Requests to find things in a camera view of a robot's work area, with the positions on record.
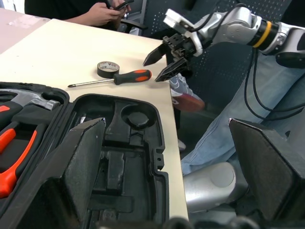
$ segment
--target sneaker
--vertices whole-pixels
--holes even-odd
[[[204,101],[193,93],[180,73],[170,79],[172,102],[181,111],[196,112],[204,109]]]
[[[183,151],[186,149],[186,145],[179,139],[178,139],[178,147],[179,147],[179,151]]]

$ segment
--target black mesh chair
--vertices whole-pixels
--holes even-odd
[[[143,36],[149,37],[167,28],[163,23],[167,9],[172,9],[195,23],[214,11],[216,0],[147,0]],[[279,21],[291,0],[241,0],[253,13],[270,21]],[[225,12],[234,7],[235,0],[220,0],[216,11]],[[191,61],[193,76],[188,84],[205,102],[223,108],[240,87],[250,59],[251,47],[220,43]]]

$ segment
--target pliers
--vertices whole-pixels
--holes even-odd
[[[13,122],[0,132],[0,154],[3,153],[8,144],[16,137],[16,131],[19,127],[20,123]],[[9,196],[13,191],[18,178],[39,147],[46,128],[45,124],[38,125],[19,159],[5,172],[0,173],[0,198]]]

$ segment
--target roll of tape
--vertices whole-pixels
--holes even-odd
[[[103,61],[97,64],[97,74],[100,77],[112,79],[116,73],[120,73],[120,66],[116,63]]]

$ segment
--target hand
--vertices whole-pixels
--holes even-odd
[[[90,26],[105,25],[110,21],[120,19],[121,12],[117,10],[110,10],[105,3],[95,3],[91,9],[84,14],[86,23]]]
[[[113,0],[112,2],[112,7],[115,8],[115,7],[118,7],[119,5],[123,4],[125,1],[124,0]],[[124,15],[127,13],[127,12],[130,12],[132,11],[130,5],[128,5],[127,7],[124,7],[123,9],[120,10],[121,12],[121,18],[124,17]]]

